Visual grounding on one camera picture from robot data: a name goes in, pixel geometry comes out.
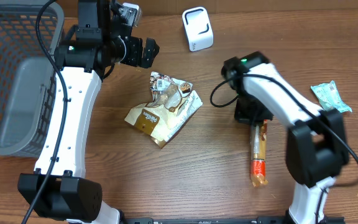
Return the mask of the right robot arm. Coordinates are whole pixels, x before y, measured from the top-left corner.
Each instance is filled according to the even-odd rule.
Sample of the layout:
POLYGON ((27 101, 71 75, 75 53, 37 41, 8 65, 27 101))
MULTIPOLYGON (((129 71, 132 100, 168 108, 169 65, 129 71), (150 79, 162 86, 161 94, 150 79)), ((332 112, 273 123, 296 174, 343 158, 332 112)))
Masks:
POLYGON ((329 190, 349 162, 342 114, 299 94, 260 52, 226 60, 221 75, 239 95, 239 122, 276 118, 287 128, 285 163, 295 180, 293 200, 284 216, 259 217, 258 223, 344 223, 343 217, 324 214, 329 190))

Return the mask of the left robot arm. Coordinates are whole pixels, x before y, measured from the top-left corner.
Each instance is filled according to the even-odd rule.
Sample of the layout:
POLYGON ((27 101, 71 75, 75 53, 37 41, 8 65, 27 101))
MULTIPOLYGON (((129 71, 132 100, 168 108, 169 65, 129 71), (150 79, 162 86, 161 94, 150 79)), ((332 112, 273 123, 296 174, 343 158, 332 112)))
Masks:
POLYGON ((103 201, 99 183, 86 179, 85 147, 102 82, 115 64, 149 68, 159 52, 153 39, 132 36, 142 11, 136 4, 80 1, 78 22, 47 54, 56 83, 47 137, 31 174, 18 191, 29 213, 69 223, 124 223, 124 214, 103 201))

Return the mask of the orange biscuit package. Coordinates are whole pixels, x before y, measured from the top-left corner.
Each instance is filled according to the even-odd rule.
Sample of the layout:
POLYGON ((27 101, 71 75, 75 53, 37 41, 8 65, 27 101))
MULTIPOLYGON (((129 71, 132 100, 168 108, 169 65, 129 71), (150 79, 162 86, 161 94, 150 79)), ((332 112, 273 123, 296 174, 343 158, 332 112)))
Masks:
POLYGON ((267 120, 251 127, 250 179, 254 187, 267 185, 266 179, 267 120))

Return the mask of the white brown snack pouch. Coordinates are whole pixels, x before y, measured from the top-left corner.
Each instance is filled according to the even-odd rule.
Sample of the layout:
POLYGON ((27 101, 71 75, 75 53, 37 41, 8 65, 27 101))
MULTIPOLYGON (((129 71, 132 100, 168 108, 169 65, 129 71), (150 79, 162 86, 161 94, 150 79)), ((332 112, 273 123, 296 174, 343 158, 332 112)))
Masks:
POLYGON ((193 84, 159 72, 150 74, 152 101, 129 111, 125 121, 163 148, 203 105, 193 84))

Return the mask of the teal wipes packet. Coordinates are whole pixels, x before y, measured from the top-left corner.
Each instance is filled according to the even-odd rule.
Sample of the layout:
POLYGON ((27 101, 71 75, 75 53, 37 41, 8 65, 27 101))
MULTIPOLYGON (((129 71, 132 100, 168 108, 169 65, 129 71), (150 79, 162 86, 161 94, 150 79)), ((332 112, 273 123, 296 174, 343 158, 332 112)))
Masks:
POLYGON ((342 101, 334 80, 329 83, 311 86, 311 90, 324 110, 337 109, 341 113, 352 112, 351 107, 342 101))

